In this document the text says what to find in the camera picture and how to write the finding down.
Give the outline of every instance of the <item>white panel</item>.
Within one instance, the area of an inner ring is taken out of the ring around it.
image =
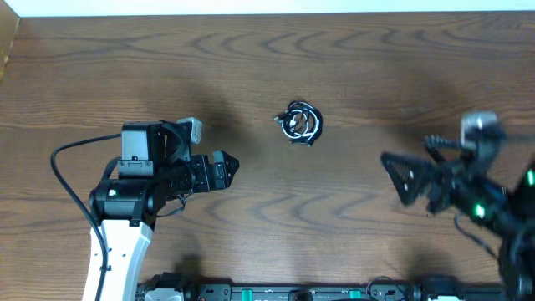
[[[534,0],[7,0],[20,17],[535,10]]]

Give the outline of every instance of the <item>wooden table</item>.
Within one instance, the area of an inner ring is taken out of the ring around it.
[[[496,263],[453,227],[455,210],[403,208],[379,157],[421,154],[424,135],[456,138],[468,110],[532,132],[534,82],[533,13],[24,19],[0,83],[0,298],[84,290],[89,224],[51,172],[54,147],[188,116],[205,126],[196,153],[225,150],[242,167],[230,189],[158,221],[141,280],[496,282]],[[324,115],[312,148],[272,121],[296,96]],[[513,187],[532,153],[508,146],[492,176]],[[87,199],[119,155],[120,141],[106,141],[66,151],[59,168]]]

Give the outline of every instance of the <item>brown wooden surface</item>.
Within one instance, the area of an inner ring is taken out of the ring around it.
[[[158,222],[141,280],[177,270],[239,283],[499,279],[454,229],[455,211],[399,204],[379,156],[421,153],[427,134],[455,138],[468,110],[532,132],[533,13],[24,19],[6,71],[2,300],[83,292],[89,225],[50,170],[54,147],[127,120],[188,116],[205,125],[195,152],[226,150],[242,167],[231,189],[195,195]],[[290,145],[271,120],[295,96],[324,115],[312,148]],[[492,175],[513,186],[532,151],[508,146]],[[118,140],[83,146],[59,168],[87,199],[118,154]]]

